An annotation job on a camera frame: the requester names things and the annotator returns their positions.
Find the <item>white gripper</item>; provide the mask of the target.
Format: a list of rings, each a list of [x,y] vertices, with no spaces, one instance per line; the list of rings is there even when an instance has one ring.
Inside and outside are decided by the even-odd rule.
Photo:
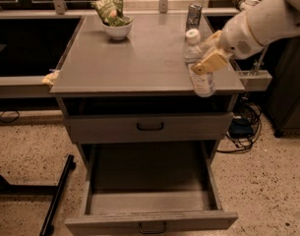
[[[264,47],[253,37],[245,11],[230,19],[222,30],[217,30],[202,44],[204,51],[220,47],[230,52],[235,59],[247,59]],[[191,67],[191,70],[203,75],[222,69],[228,65],[229,54],[223,50],[214,50]]]

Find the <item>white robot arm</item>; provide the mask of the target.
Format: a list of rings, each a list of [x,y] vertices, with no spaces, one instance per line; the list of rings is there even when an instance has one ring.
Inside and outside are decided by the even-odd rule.
[[[247,59],[282,38],[300,35],[300,0],[262,0],[231,18],[202,43],[202,57],[189,66],[198,75]]]

